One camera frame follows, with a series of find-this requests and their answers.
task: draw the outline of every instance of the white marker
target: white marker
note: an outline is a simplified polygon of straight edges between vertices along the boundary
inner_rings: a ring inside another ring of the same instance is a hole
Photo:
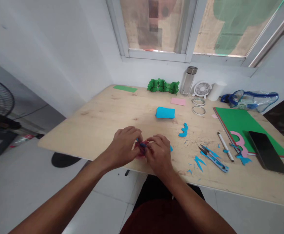
[[[233,159],[233,157],[232,157],[232,155],[231,155],[231,153],[230,153],[230,151],[229,151],[229,149],[228,149],[228,147],[227,147],[225,141],[223,140],[223,138],[222,138],[222,136],[221,136],[221,134],[220,134],[219,132],[218,132],[218,136],[219,136],[219,138],[220,138],[220,140],[221,140],[221,142],[222,142],[224,148],[228,151],[227,154],[229,155],[230,160],[231,160],[232,162],[234,162],[234,159]]]

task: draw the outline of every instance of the finger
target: finger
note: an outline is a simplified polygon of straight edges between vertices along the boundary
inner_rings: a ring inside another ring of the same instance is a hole
[[[130,129],[135,128],[134,126],[129,126],[123,129],[122,134],[127,133]]]
[[[154,152],[158,151],[160,149],[160,146],[157,145],[155,142],[151,142],[146,145],[146,147],[152,152],[152,156],[154,156]]]
[[[159,145],[161,147],[165,146],[165,144],[162,142],[162,140],[159,137],[157,137],[157,136],[155,136],[155,137],[151,136],[151,137],[147,138],[147,140],[148,141],[154,141],[154,142],[156,142],[157,145]]]
[[[132,134],[132,133],[134,133],[135,131],[140,131],[140,132],[142,132],[140,129],[138,129],[138,128],[131,128],[128,132],[127,132],[127,134]]]
[[[137,139],[138,139],[138,142],[142,142],[142,141],[143,141],[143,137],[142,137],[141,132],[142,132],[141,130],[138,130],[138,131],[132,133],[133,138],[134,138],[134,139],[137,138]]]
[[[136,156],[138,156],[141,153],[139,147],[134,148],[133,150],[131,150],[131,152],[129,153],[129,158],[132,161],[133,159],[135,159]]]
[[[145,148],[146,162],[149,163],[153,160],[153,154],[149,148]]]
[[[156,134],[154,136],[159,137],[166,146],[170,146],[170,141],[164,135]]]
[[[122,132],[122,130],[123,130],[123,129],[118,129],[117,132],[115,133],[115,137],[116,137],[116,136],[119,136],[120,133]]]

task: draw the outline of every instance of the hand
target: hand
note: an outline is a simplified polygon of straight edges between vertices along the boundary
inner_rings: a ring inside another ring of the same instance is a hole
[[[131,162],[140,153],[137,147],[132,150],[136,138],[139,142],[143,141],[141,130],[133,126],[119,129],[108,148],[98,157],[108,171],[122,167]]]
[[[156,176],[162,181],[175,174],[171,163],[170,141],[163,135],[157,134],[147,138],[154,141],[147,145],[146,159]]]

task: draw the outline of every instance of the red paper craft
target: red paper craft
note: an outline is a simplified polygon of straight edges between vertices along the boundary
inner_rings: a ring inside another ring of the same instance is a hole
[[[146,149],[145,149],[145,147],[140,145],[141,143],[147,145],[149,142],[147,140],[145,140],[143,142],[136,142],[135,143],[134,148],[139,147],[139,149],[140,149],[140,154],[137,157],[145,157]]]

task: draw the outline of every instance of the pink paper cutout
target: pink paper cutout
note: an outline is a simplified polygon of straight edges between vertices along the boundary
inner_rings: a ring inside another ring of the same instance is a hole
[[[177,105],[181,105],[181,106],[185,106],[185,99],[179,99],[179,98],[172,98],[171,99],[171,104],[177,104]]]
[[[247,158],[247,157],[248,157],[248,156],[247,156],[248,150],[247,150],[246,147],[244,146],[245,141],[244,141],[243,137],[242,137],[238,132],[231,131],[231,134],[236,135],[236,136],[239,137],[239,141],[236,142],[236,144],[237,144],[238,146],[240,146],[240,147],[243,149],[243,150],[242,150],[242,156],[243,156],[243,158]]]

